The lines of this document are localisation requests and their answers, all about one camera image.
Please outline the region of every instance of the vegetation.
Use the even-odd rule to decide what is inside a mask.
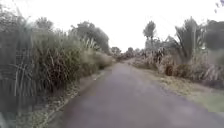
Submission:
[[[29,23],[3,8],[0,15],[3,115],[17,114],[112,63],[112,57],[105,54],[109,38],[92,23],[83,22],[67,33],[54,30],[53,22],[47,18]]]
[[[145,29],[143,30],[143,34],[147,38],[146,48],[150,48],[148,47],[149,42],[151,42],[151,47],[153,47],[153,37],[155,35],[155,28],[156,28],[156,24],[153,21],[149,21],[149,23],[146,25]]]
[[[140,56],[133,64],[223,88],[223,29],[223,22],[198,25],[193,18],[187,19],[182,27],[176,27],[178,40],[170,36],[165,41],[158,40],[153,47],[137,53]]]

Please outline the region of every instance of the tall grass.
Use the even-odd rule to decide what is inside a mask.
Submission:
[[[0,111],[36,104],[112,62],[92,39],[38,28],[10,12],[0,14]]]

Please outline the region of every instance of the grass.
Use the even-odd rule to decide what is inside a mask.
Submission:
[[[224,91],[215,90],[183,78],[166,76],[156,71],[144,70],[152,80],[159,81],[164,89],[201,104],[208,111],[224,112]]]
[[[54,30],[48,24],[50,21],[41,21],[49,27],[38,27],[22,16],[4,11],[1,6],[0,15],[0,60],[4,60],[0,61],[0,112],[4,116],[13,111],[14,116],[33,115],[42,122],[45,116],[42,109],[31,113],[26,110],[36,109],[40,104],[46,107],[54,101],[51,96],[70,87],[73,94],[80,85],[71,83],[113,62],[93,39],[81,38],[73,31]],[[60,103],[47,108],[51,110],[52,106],[64,104],[64,94],[58,94],[62,98]],[[24,122],[34,124],[34,118]]]

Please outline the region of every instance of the sky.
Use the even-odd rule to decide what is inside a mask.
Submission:
[[[224,7],[214,12],[218,0],[0,0],[10,8],[19,8],[25,18],[34,21],[47,17],[55,28],[70,29],[82,21],[100,27],[110,38],[109,45],[122,51],[144,48],[143,29],[153,20],[156,36],[175,35],[175,26],[192,16],[198,23],[207,19],[223,20]]]

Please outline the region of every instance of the paved road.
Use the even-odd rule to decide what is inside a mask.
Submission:
[[[161,89],[125,64],[93,82],[66,108],[63,128],[224,128],[224,119]]]

